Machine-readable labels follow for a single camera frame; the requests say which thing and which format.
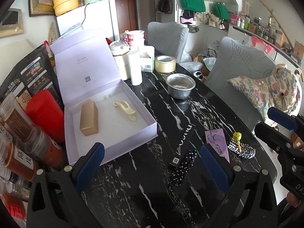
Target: qr code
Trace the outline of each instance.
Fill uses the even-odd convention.
[[[173,163],[176,163],[176,164],[178,164],[178,162],[179,162],[179,159],[178,159],[178,158],[174,158],[172,162],[173,162]]]
[[[89,82],[89,81],[91,81],[91,77],[90,76],[85,77],[85,82]]]

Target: bamboo pole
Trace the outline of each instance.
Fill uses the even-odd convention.
[[[279,23],[278,18],[277,18],[276,15],[273,13],[273,10],[270,9],[270,8],[263,2],[263,0],[259,0],[259,2],[260,2],[268,11],[269,11],[270,15],[276,20],[276,22],[277,22],[279,28],[282,30],[282,32],[284,33],[284,35],[285,35],[285,37],[286,37],[288,43],[290,44],[291,50],[293,51],[294,48],[293,48],[293,46],[292,46],[292,43],[291,43],[289,37],[287,36],[286,31],[282,28],[281,24]]]

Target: green bag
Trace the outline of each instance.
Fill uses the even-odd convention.
[[[220,19],[230,20],[230,14],[228,13],[227,8],[224,4],[215,3],[214,4],[214,13],[215,13],[215,16]]]
[[[182,8],[197,13],[206,11],[204,0],[181,0]]]

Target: black polka dot fabric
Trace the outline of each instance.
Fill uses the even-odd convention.
[[[193,166],[193,162],[196,159],[198,152],[196,149],[190,149],[185,157],[182,159],[180,165],[172,173],[169,179],[170,187],[177,187],[183,183],[186,175]]]
[[[237,145],[237,141],[233,138],[230,138],[228,149],[238,154],[240,157],[245,159],[251,159],[255,156],[255,149],[249,146],[248,144],[241,143],[242,152],[240,152],[239,147]]]

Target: silver bowl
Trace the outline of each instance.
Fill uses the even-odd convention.
[[[171,74],[167,77],[169,94],[177,99],[188,98],[192,89],[195,87],[195,81],[185,74]]]

